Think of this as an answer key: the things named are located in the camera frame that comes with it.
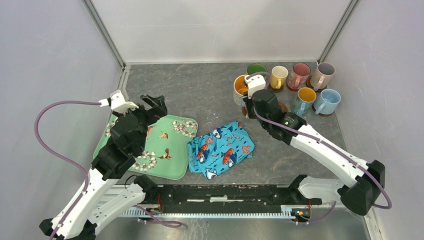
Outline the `pink mug maroon inside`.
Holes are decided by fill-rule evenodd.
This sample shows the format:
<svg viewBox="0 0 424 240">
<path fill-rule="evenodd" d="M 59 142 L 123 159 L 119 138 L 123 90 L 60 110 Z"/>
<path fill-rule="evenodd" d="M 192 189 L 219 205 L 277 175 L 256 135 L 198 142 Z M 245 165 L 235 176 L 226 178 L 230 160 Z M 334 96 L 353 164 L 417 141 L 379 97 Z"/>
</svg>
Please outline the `pink mug maroon inside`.
<svg viewBox="0 0 424 240">
<path fill-rule="evenodd" d="M 303 62 L 296 63 L 292 67 L 292 71 L 286 85 L 300 89 L 302 88 L 303 84 L 306 82 L 307 78 L 310 76 L 310 73 L 311 73 L 311 68 L 306 63 L 303 63 Z"/>
</svg>

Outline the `blue shark print cloth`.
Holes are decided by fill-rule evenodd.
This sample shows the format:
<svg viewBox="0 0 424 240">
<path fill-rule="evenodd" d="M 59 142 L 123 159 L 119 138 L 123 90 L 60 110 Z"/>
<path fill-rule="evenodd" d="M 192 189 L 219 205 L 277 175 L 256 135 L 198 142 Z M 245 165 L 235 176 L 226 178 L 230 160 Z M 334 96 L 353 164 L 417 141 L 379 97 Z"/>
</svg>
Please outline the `blue shark print cloth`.
<svg viewBox="0 0 424 240">
<path fill-rule="evenodd" d="M 194 137 L 187 147 L 188 170 L 211 180 L 251 158 L 256 145 L 242 123 L 236 120 Z"/>
</svg>

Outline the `green inside floral mug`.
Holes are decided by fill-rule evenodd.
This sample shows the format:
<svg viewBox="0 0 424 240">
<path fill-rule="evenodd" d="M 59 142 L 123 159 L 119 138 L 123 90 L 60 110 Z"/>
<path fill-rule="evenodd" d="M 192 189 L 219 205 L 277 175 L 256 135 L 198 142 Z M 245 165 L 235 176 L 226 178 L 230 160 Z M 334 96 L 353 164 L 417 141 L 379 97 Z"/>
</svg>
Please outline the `green inside floral mug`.
<svg viewBox="0 0 424 240">
<path fill-rule="evenodd" d="M 260 63 L 252 63 L 247 67 L 246 72 L 248 75 L 251 75 L 258 72 L 268 72 L 268 70 Z"/>
</svg>

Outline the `red round coaster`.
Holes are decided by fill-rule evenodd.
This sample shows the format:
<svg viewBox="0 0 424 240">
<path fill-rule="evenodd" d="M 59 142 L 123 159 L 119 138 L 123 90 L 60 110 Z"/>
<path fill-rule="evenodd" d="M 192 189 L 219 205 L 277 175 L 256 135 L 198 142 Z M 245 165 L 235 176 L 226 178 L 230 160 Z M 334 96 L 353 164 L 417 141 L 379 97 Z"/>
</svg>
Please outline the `red round coaster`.
<svg viewBox="0 0 424 240">
<path fill-rule="evenodd" d="M 299 87 L 292 87 L 290 85 L 287 85 L 287 88 L 292 92 L 297 92 L 300 89 Z"/>
</svg>

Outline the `brown wooden coaster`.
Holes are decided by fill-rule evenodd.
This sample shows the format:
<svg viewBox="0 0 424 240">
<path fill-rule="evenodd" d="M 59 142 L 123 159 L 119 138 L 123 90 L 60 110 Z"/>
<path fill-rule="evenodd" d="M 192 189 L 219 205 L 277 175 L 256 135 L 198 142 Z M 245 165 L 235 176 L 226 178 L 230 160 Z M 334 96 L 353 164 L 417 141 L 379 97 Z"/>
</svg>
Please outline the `brown wooden coaster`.
<svg viewBox="0 0 424 240">
<path fill-rule="evenodd" d="M 245 117 L 246 119 L 248 119 L 248 118 L 249 118 L 249 116 L 248 116 L 248 111 L 247 111 L 247 109 L 246 109 L 246 107 L 245 107 L 245 106 L 242 106 L 242 107 L 241 107 L 241 112 L 242 112 L 242 114 L 244 115 L 244 117 Z"/>
<path fill-rule="evenodd" d="M 322 116 L 322 117 L 329 117 L 331 115 L 334 114 L 334 112 L 330 113 L 330 114 L 323 114 L 323 113 L 315 113 L 316 115 Z"/>
<path fill-rule="evenodd" d="M 289 109 L 287 108 L 287 106 L 286 106 L 284 103 L 279 102 L 278 104 L 279 104 L 279 106 L 280 106 L 281 110 L 282 110 L 284 113 L 289 112 Z"/>
<path fill-rule="evenodd" d="M 310 89 L 313 89 L 313 86 L 311 85 L 311 76 L 309 76 L 307 79 L 306 79 L 306 82 L 305 82 L 305 84 L 306 84 L 306 86 L 308 87 L 308 88 L 310 88 Z M 324 88 L 322 88 L 322 89 L 318 89 L 317 91 L 316 91 L 316 93 L 321 93 L 323 90 L 325 90 L 325 89 L 327 89 L 328 88 L 328 86 L 325 86 Z"/>
</svg>

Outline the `dark brown round coaster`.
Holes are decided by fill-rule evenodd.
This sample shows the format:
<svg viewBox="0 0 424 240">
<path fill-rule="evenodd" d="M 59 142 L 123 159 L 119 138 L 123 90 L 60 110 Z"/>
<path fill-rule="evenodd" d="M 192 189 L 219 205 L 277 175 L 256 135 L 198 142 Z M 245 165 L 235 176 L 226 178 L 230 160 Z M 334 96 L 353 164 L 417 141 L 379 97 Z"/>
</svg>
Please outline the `dark brown round coaster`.
<svg viewBox="0 0 424 240">
<path fill-rule="evenodd" d="M 284 86 L 281 86 L 280 88 L 274 88 L 271 85 L 268 86 L 268 89 L 274 93 L 280 93 L 283 91 Z"/>
</svg>

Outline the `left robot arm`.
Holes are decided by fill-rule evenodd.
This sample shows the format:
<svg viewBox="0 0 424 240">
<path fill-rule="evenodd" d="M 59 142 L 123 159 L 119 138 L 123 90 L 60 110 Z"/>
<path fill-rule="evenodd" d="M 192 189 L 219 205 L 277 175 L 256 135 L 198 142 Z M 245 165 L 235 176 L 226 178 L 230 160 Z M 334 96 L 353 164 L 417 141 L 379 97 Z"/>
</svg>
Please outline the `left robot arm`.
<svg viewBox="0 0 424 240">
<path fill-rule="evenodd" d="M 86 170 L 76 163 L 84 175 L 84 181 L 69 203 L 54 218 L 44 219 L 40 230 L 54 240 L 93 240 L 101 230 L 123 211 L 144 202 L 153 203 L 157 190 L 146 176 L 130 185 L 129 191 L 113 198 L 96 209 L 97 203 L 113 187 L 136 158 L 145 151 L 149 126 L 168 113 L 164 96 L 143 94 L 141 100 L 149 105 L 137 104 L 125 99 L 117 90 L 108 98 L 95 102 L 98 107 L 110 107 L 116 116 L 110 137 Z"/>
</svg>

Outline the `light blue mug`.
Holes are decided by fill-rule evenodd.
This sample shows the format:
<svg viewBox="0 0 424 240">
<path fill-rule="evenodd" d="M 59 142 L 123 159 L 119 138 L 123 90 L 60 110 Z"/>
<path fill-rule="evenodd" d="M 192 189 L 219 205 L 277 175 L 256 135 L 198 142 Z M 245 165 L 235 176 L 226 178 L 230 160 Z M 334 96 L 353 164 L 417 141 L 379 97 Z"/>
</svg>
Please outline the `light blue mug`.
<svg viewBox="0 0 424 240">
<path fill-rule="evenodd" d="M 319 93 L 312 106 L 316 109 L 315 113 L 317 114 L 331 114 L 335 112 L 341 99 L 341 95 L 338 91 L 334 89 L 324 89 Z"/>
</svg>

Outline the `yellow mug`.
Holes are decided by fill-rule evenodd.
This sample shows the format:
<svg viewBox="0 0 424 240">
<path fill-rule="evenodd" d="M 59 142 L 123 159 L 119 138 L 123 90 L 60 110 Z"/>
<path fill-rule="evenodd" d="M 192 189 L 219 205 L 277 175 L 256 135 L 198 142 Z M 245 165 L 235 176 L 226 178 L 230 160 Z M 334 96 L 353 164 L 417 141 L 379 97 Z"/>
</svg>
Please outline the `yellow mug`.
<svg viewBox="0 0 424 240">
<path fill-rule="evenodd" d="M 271 70 L 270 85 L 275 89 L 284 86 L 288 75 L 289 71 L 286 67 L 281 65 L 274 66 Z"/>
</svg>

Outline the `green floral tray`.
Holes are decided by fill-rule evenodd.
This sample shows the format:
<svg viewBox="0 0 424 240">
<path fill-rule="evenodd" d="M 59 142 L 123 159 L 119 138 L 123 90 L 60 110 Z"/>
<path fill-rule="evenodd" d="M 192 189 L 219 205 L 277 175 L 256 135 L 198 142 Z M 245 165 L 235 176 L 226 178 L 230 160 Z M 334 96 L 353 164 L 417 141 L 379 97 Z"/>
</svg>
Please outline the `green floral tray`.
<svg viewBox="0 0 424 240">
<path fill-rule="evenodd" d="M 114 139 L 112 115 L 93 154 L 89 179 L 120 179 L 127 171 L 169 180 L 182 178 L 188 166 L 188 142 L 197 132 L 190 118 L 165 116 L 148 127 L 146 139 Z"/>
</svg>

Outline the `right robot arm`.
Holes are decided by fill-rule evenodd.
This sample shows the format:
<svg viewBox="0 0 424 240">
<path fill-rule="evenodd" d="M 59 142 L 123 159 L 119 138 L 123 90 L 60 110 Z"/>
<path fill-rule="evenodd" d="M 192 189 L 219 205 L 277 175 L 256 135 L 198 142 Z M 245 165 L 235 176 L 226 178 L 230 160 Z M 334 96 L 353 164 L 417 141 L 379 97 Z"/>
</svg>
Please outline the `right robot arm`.
<svg viewBox="0 0 424 240">
<path fill-rule="evenodd" d="M 307 199 L 340 202 L 351 212 L 365 216 L 372 207 L 391 209 L 385 191 L 385 171 L 378 160 L 367 162 L 319 134 L 302 117 L 283 111 L 276 95 L 261 89 L 242 97 L 247 115 L 255 117 L 274 139 L 298 149 L 335 174 L 335 179 L 300 175 L 289 189 L 289 199 L 302 204 Z"/>
</svg>

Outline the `small cup orange inside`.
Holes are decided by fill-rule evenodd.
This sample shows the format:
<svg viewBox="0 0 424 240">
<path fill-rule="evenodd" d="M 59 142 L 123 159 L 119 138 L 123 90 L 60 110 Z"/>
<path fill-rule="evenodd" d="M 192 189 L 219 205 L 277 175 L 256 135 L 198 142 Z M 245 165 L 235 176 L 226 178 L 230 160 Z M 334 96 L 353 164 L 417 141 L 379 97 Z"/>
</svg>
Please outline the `small cup orange inside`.
<svg viewBox="0 0 424 240">
<path fill-rule="evenodd" d="M 290 109 L 297 116 L 303 117 L 306 111 L 310 109 L 317 98 L 316 92 L 308 87 L 302 87 L 298 90 Z"/>
</svg>

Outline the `floral cup orange inside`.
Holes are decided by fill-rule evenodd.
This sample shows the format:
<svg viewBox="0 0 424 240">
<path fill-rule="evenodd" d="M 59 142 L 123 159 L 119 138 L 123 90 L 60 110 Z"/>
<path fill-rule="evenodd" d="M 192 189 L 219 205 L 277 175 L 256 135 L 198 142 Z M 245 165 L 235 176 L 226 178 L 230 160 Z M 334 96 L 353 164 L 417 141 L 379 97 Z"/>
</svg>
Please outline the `floral cup orange inside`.
<svg viewBox="0 0 424 240">
<path fill-rule="evenodd" d="M 240 75 L 233 82 L 233 101 L 240 107 L 246 105 L 243 99 L 244 93 L 248 91 L 248 87 L 244 82 L 246 76 L 246 74 Z"/>
</svg>

